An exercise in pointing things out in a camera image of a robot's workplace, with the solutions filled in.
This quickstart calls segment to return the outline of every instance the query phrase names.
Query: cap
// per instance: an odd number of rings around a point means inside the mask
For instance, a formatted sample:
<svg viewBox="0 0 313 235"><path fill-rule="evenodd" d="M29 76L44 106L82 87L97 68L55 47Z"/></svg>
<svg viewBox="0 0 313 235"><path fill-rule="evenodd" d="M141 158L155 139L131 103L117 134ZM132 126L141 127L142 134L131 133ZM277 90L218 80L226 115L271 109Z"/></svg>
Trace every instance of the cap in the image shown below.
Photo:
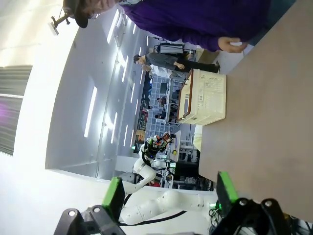
<svg viewBox="0 0 313 235"><path fill-rule="evenodd" d="M76 23L81 28L86 28L88 25L88 15L83 12L84 0L64 0L64 12L76 20Z"/></svg>

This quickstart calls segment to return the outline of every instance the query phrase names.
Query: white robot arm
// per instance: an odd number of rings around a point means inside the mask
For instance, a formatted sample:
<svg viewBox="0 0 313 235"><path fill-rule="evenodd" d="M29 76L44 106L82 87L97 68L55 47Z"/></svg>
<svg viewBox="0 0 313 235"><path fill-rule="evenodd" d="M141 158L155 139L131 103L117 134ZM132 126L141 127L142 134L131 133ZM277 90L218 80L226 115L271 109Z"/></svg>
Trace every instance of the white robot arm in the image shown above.
<svg viewBox="0 0 313 235"><path fill-rule="evenodd" d="M143 180L141 180L136 185L123 181L123 187L126 195L137 192L139 189L144 187L147 183L149 183L156 177L156 172L151 168L151 165L155 165L156 168L166 167L166 163L163 163L161 161L154 162L156 153L161 148L165 149L165 146L171 141L168 134L165 136L166 138L169 138L169 141L164 141L163 143L161 143L161 139L158 136L154 136L147 139L147 143L149 145L145 143L140 147L139 158L133 166L133 171L139 174L143 178Z"/></svg>
<svg viewBox="0 0 313 235"><path fill-rule="evenodd" d="M158 168L166 167L166 163L164 162L153 161L154 159L146 151L144 144L140 150L140 157L134 164L134 171L143 177L143 180L136 185L123 181L126 195L137 192L156 177L156 172L149 165L153 165L154 163ZM212 196L187 194L176 190L169 190L157 199L145 201L141 205L134 207L124 207L121 211L119 221L133 225L173 209L202 212L205 218L209 220L210 202L212 203Z"/></svg>

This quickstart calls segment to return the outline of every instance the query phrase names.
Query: purple sweater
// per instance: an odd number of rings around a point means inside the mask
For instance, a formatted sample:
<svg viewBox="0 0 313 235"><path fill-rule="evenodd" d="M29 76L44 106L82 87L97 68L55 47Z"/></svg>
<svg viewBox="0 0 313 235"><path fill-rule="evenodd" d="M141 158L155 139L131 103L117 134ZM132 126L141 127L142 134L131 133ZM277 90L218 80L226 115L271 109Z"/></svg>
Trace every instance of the purple sweater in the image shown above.
<svg viewBox="0 0 313 235"><path fill-rule="evenodd" d="M242 42L253 38L269 5L270 0L144 0L122 7L143 30L216 51L219 37L239 37Z"/></svg>

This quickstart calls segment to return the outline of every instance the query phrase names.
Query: wooden tabletop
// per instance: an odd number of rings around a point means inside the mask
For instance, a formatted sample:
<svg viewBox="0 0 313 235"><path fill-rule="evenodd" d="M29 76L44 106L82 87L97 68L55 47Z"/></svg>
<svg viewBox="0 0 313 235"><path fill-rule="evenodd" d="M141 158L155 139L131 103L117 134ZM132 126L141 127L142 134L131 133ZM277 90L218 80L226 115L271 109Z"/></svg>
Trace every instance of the wooden tabletop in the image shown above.
<svg viewBox="0 0 313 235"><path fill-rule="evenodd" d="M200 175L313 221L313 1L298 2L227 75L226 118L203 127Z"/></svg>

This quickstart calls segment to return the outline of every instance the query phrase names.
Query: storage box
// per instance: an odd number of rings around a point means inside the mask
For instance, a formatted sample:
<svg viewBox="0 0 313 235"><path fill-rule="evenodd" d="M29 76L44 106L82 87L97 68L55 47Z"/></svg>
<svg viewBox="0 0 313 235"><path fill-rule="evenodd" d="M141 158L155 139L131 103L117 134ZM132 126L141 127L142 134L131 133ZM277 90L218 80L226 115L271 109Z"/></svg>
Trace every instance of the storage box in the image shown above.
<svg viewBox="0 0 313 235"><path fill-rule="evenodd" d="M226 75L192 70L179 97L178 122L208 125L226 115Z"/></svg>

